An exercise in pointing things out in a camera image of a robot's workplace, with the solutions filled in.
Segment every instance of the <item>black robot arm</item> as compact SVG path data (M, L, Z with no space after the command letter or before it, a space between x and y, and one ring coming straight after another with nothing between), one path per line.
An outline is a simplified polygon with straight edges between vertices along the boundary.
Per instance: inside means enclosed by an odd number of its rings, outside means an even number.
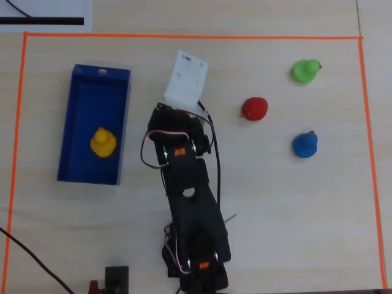
M205 161L200 158L211 152L208 137L198 118L160 103L148 124L148 131L152 130L187 134L155 132L149 136L163 166L172 217L162 249L168 276L179 277L181 289L188 293L215 293L228 285L223 262L231 259L231 253L224 220L208 185ZM187 189L194 189L193 195L184 196Z

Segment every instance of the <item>rubber duck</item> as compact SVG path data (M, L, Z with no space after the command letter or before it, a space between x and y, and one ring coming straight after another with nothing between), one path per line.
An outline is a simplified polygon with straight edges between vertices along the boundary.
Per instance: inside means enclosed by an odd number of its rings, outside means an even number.
M249 98L242 107L243 116L249 121L259 121L266 114L268 102L261 97Z
M320 69L321 64L317 59L303 59L293 66L292 77L299 83L309 83L316 77Z
M115 136L103 127L98 128L90 141L91 149L99 157L108 157L115 150L117 141Z
M317 151L317 141L317 135L313 131L297 136L293 140L294 153L301 158L313 156Z

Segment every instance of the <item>orange tape border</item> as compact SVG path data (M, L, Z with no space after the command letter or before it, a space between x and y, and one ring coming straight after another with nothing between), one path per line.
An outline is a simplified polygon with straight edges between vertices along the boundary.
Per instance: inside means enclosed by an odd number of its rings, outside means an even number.
M362 40L363 36L198 36L198 35L165 35L165 34L73 34L73 33L41 33L41 32L24 32L23 33L23 44L22 54L20 62L20 73L19 73L19 86L18 86L18 100L17 100L17 113L15 118L15 134L13 141L13 156L12 156L12 175L11 175L11 187L10 187L10 200L9 200L9 211L8 211L8 223L7 232L11 233L12 227L12 213L13 213L13 199L15 193L15 177L17 170L17 154L18 154L18 139L19 139L19 124L20 124L20 107L23 89L23 75L25 71L25 59L26 59L26 45L28 37L112 37L112 38L149 38L149 39L205 39L205 40L357 40L358 41L358 52L360 57L361 66L361 78L363 87L363 99L366 114L366 127L367 127L367 139L369 141L369 153L371 160L372 169L372 180L374 190L374 205L375 205L375 216L377 224L377 241L379 245L379 259L380 259L380 272L382 287L386 289L386 275L385 275L385 264L383 254L383 240L382 240L382 228L380 220L380 204L379 204L379 193L377 190L377 177L375 173L375 162L374 162L374 151L372 142L372 130L370 123L369 114L369 103L368 94L366 89L366 77L363 61L363 49ZM2 274L2 285L1 294L6 293L6 282L7 282L7 271L9 261L9 248L10 239L6 238L6 249L4 253L4 266Z

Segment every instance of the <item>blue tray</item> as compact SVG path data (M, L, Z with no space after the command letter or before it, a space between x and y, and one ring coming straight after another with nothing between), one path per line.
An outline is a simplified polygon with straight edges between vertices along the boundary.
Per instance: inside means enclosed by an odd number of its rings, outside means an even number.
M58 181L119 184L130 89L130 70L76 64L72 71ZM113 154L90 148L103 127L117 139Z

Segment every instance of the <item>black cable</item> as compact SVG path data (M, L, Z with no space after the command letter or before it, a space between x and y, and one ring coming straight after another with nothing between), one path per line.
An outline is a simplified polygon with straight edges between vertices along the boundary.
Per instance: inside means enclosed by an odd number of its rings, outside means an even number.
M0 227L0 232L5 234L8 238L10 238L13 242L17 243L24 251L26 251L38 264L41 268L43 268L44 271L46 271L53 279L59 282L60 285L64 287L64 289L67 290L69 294L75 294L68 286L66 283L64 283L58 276L56 276L50 269L48 269L40 260L39 258L30 251L25 245L23 245L19 240L14 238L11 234L9 234L7 231L5 231L2 227Z
M204 105L199 101L197 102L198 106L205 111L206 108ZM208 120L209 122L214 126L213 119L211 118L211 115L208 114ZM218 208L221 208L221 160L219 158L219 151L218 151L218 143L216 141L216 134L215 134L215 128L213 128L213 142L215 146L215 155L216 155L216 165L217 165L217 195L216 195L216 202L218 204Z
M22 13L24 16L33 19L33 17L30 14L27 14L26 12L24 12L23 10L19 9L17 6L15 6L15 4L13 4L10 0L6 0L6 3L10 4L15 10L19 11L20 13Z

